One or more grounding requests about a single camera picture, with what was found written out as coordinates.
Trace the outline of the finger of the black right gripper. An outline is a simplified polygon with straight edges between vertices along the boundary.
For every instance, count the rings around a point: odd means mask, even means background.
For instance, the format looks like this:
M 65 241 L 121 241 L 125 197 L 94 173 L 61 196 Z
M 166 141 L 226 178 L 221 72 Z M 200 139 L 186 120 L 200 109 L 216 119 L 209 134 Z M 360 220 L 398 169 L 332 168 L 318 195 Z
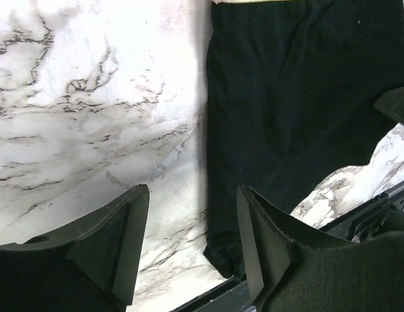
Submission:
M 391 120 L 404 125 L 404 86 L 385 92 L 374 108 Z

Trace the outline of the black garment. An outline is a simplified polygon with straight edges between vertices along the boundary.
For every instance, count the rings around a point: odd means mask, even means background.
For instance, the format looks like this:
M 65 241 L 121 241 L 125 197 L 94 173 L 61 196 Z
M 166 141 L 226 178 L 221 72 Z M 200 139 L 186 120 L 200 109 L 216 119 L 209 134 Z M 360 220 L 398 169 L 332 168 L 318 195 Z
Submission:
M 290 213 L 395 127 L 374 104 L 404 86 L 404 4 L 214 1 L 211 22 L 204 255 L 240 279 L 240 185 Z

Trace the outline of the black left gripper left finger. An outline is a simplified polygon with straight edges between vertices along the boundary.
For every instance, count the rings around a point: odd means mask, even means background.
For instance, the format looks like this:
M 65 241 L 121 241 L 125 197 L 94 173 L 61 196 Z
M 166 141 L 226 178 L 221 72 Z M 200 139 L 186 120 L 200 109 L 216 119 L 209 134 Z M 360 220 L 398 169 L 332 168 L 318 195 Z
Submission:
M 125 311 L 133 301 L 148 187 L 22 244 L 0 245 L 0 311 Z

